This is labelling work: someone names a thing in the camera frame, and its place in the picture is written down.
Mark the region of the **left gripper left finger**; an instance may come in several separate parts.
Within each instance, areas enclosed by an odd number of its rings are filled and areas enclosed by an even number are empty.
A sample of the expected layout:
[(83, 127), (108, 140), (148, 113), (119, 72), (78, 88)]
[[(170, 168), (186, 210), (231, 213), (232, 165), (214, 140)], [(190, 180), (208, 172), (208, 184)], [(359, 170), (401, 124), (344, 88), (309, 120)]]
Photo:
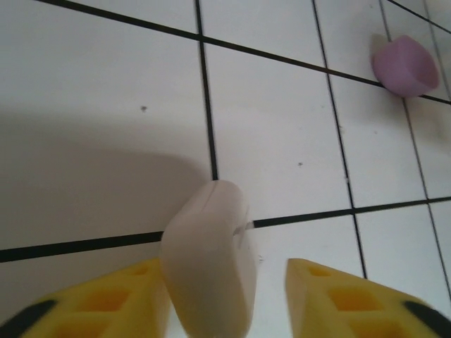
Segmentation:
[(171, 301), (159, 260), (38, 299), (1, 324), (2, 337), (164, 337)]

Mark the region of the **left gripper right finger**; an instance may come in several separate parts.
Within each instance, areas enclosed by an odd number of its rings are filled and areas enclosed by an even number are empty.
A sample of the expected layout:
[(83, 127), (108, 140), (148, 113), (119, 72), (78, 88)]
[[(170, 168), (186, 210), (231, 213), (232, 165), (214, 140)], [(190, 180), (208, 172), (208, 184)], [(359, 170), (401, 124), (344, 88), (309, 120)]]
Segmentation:
[(449, 337), (450, 319), (415, 296), (312, 261), (287, 262), (293, 337)]

